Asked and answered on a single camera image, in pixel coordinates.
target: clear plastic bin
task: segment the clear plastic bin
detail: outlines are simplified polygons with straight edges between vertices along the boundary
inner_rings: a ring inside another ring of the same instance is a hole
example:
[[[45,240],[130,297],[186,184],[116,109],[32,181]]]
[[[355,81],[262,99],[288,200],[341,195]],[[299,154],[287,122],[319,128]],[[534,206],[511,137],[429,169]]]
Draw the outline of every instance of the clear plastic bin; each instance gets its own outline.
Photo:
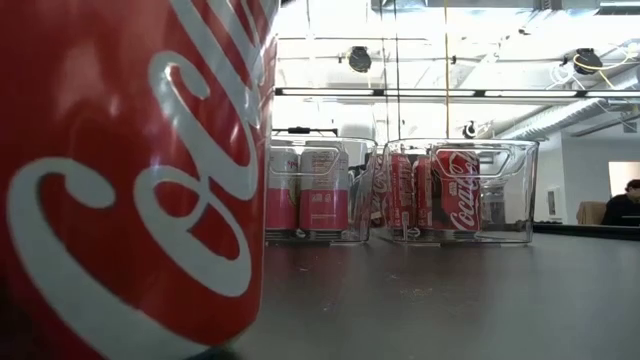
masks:
[[[538,143],[389,142],[381,236],[404,243],[531,241]]]
[[[368,139],[272,137],[266,240],[368,240],[375,152]]]

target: table surface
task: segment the table surface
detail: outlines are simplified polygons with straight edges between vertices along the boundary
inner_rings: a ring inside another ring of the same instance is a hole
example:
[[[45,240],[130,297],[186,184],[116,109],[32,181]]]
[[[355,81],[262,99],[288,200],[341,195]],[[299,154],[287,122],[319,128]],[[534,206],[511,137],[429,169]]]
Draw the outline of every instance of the table surface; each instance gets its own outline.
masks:
[[[239,359],[640,359],[640,242],[269,247]]]

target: coca-cola cup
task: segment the coca-cola cup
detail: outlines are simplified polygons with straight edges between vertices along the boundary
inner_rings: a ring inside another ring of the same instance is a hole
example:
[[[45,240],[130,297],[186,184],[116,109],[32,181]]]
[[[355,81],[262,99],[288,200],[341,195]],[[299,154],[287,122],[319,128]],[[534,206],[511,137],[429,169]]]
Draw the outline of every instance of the coca-cola cup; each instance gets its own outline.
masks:
[[[277,0],[0,12],[3,359],[184,359],[256,318]]]

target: ceiling pipe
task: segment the ceiling pipe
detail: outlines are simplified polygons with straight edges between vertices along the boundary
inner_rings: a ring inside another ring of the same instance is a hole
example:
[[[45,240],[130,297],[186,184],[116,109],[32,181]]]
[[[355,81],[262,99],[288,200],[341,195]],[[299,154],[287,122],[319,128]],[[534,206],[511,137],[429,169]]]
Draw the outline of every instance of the ceiling pipe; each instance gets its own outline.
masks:
[[[640,90],[640,66],[628,69],[610,79],[617,90]],[[606,89],[607,85],[592,90]],[[540,139],[592,117],[602,115],[609,103],[606,99],[593,98],[577,101],[567,106],[554,106],[518,123],[498,134],[499,139]]]

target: soda can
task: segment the soda can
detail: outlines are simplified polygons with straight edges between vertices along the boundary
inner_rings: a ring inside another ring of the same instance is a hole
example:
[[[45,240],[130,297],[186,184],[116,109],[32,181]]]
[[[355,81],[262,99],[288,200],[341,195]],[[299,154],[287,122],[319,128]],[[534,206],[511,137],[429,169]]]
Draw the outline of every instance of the soda can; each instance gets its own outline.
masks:
[[[388,216],[387,194],[389,192],[388,173],[384,168],[384,147],[379,147],[374,156],[375,167],[373,174],[371,198],[371,227],[385,226]]]
[[[391,154],[389,175],[389,227],[411,229],[415,227],[415,207],[413,201],[412,167],[405,154]]]
[[[2,3],[0,357],[185,359],[254,322],[278,3]]]
[[[480,161],[469,151],[440,151],[432,171],[433,228],[480,230]]]
[[[349,155],[339,142],[308,141],[300,155],[300,229],[343,231],[349,225]]]
[[[430,229],[432,221],[431,157],[420,155],[413,164],[416,218],[419,229]]]
[[[269,180],[267,186],[267,230],[295,230],[298,228],[298,199],[300,178],[298,154],[289,147],[291,142],[272,140],[269,152]]]

